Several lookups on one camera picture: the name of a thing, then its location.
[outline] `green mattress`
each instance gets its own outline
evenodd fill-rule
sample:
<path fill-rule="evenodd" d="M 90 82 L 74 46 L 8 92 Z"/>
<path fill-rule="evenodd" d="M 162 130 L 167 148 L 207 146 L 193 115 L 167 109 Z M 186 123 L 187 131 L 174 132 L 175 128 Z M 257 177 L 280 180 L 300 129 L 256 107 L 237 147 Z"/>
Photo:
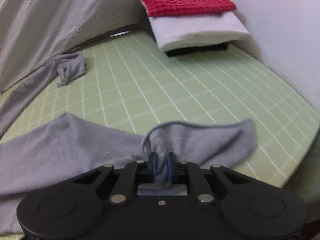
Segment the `green mattress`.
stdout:
<path fill-rule="evenodd" d="M 59 78 L 53 81 L 0 142 L 25 134 L 64 111 L 140 134 L 168 120 L 213 124 L 251 117 L 259 146 L 234 169 L 282 187 L 305 156 L 320 124 L 319 113 L 290 85 L 232 45 L 227 51 L 168 58 L 139 31 L 81 52 L 88 73 L 63 88 L 56 87 Z M 0 96 L 0 104 L 13 89 Z"/>

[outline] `white folded cloth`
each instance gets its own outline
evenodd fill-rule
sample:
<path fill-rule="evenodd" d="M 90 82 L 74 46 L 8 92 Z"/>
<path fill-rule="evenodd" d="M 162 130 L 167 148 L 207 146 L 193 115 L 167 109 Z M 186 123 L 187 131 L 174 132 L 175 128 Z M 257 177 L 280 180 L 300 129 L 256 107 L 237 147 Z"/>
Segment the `white folded cloth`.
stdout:
<path fill-rule="evenodd" d="M 233 12 L 149 17 L 160 51 L 243 40 L 249 32 Z"/>

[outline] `white wall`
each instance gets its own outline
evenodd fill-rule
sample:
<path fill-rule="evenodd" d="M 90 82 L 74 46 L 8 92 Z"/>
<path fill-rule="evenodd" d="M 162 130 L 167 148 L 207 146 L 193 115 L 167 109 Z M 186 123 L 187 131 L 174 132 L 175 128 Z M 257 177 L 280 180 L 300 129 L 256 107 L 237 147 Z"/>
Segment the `white wall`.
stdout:
<path fill-rule="evenodd" d="M 320 0 L 231 0 L 252 38 L 238 43 L 320 110 Z"/>

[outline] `red towel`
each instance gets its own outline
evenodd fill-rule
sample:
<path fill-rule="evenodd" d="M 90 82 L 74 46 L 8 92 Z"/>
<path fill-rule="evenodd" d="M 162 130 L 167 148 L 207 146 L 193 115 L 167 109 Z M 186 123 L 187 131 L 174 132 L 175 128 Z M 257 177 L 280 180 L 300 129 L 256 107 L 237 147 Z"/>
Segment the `red towel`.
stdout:
<path fill-rule="evenodd" d="M 236 5 L 229 0 L 141 0 L 150 17 L 209 14 L 231 11 Z"/>

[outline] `gray towel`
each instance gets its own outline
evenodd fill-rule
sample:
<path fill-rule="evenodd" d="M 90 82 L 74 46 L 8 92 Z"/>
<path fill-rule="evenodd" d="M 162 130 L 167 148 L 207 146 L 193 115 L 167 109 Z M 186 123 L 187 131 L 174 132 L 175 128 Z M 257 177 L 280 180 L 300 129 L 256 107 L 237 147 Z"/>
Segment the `gray towel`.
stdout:
<path fill-rule="evenodd" d="M 31 132 L 0 145 L 0 234 L 20 233 L 15 216 L 20 200 L 39 188 L 61 182 L 104 164 L 116 169 L 158 154 L 154 185 L 168 186 L 165 158 L 173 151 L 178 161 L 231 167 L 256 147 L 251 119 L 231 125 L 196 125 L 168 122 L 145 137 L 115 130 L 64 113 Z"/>
<path fill-rule="evenodd" d="M 0 138 L 57 74 L 61 77 L 57 86 L 61 87 L 85 72 L 82 54 L 63 54 L 56 56 L 22 80 L 0 108 Z"/>

